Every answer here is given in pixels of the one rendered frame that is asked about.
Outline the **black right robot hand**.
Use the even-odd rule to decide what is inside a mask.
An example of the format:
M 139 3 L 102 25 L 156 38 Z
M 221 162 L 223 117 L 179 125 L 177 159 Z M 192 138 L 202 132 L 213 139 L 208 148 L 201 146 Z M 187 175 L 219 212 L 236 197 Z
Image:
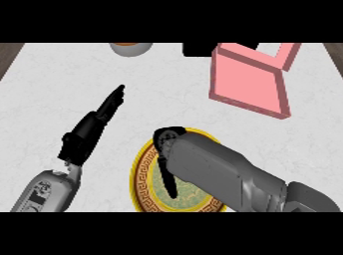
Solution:
M 153 144 L 159 154 L 158 165 L 161 169 L 165 189 L 168 191 L 168 195 L 171 199 L 176 199 L 177 191 L 176 191 L 174 177 L 168 171 L 167 163 L 168 163 L 168 156 L 170 156 L 170 150 L 171 150 L 171 142 L 185 133 L 186 133 L 186 130 L 183 127 L 162 127 L 153 133 Z

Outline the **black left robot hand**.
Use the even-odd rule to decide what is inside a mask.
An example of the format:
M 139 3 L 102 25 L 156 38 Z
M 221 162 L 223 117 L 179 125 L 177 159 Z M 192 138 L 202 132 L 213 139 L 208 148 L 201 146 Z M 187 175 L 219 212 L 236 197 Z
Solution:
M 81 166 L 93 153 L 108 122 L 124 103 L 124 89 L 124 85 L 116 87 L 99 109 L 87 113 L 72 131 L 62 137 L 59 158 L 71 164 Z

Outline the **yellow patterned plate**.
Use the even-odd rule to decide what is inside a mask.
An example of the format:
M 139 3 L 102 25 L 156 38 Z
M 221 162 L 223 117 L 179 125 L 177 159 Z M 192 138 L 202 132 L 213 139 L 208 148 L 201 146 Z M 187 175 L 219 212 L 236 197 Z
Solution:
M 223 212 L 226 205 L 192 183 L 174 179 L 177 197 L 171 199 L 158 165 L 153 141 L 143 145 L 130 173 L 130 194 L 139 212 Z

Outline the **pink open box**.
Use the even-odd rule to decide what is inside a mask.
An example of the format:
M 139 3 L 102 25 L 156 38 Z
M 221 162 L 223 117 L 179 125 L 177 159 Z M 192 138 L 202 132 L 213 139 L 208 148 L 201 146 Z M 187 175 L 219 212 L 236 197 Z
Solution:
M 291 117 L 282 72 L 288 71 L 300 43 L 282 43 L 275 56 L 219 43 L 211 52 L 208 97 L 281 120 Z

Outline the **grey bowl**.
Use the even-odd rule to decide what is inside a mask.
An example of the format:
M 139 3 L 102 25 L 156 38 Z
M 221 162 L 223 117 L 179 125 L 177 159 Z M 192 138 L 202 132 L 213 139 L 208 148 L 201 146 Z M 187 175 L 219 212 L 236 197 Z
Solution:
M 114 52 L 122 57 L 137 57 L 152 47 L 152 43 L 112 43 Z

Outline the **black block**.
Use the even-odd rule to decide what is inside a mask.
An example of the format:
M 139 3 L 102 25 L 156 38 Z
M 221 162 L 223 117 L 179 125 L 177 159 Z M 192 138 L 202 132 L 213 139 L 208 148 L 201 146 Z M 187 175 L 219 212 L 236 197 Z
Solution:
M 255 50 L 258 43 L 253 42 L 239 42 L 239 46 Z M 186 57 L 210 57 L 211 56 L 211 51 L 217 47 L 217 43 L 213 42 L 205 42 L 205 43 L 183 43 L 182 44 L 182 53 Z

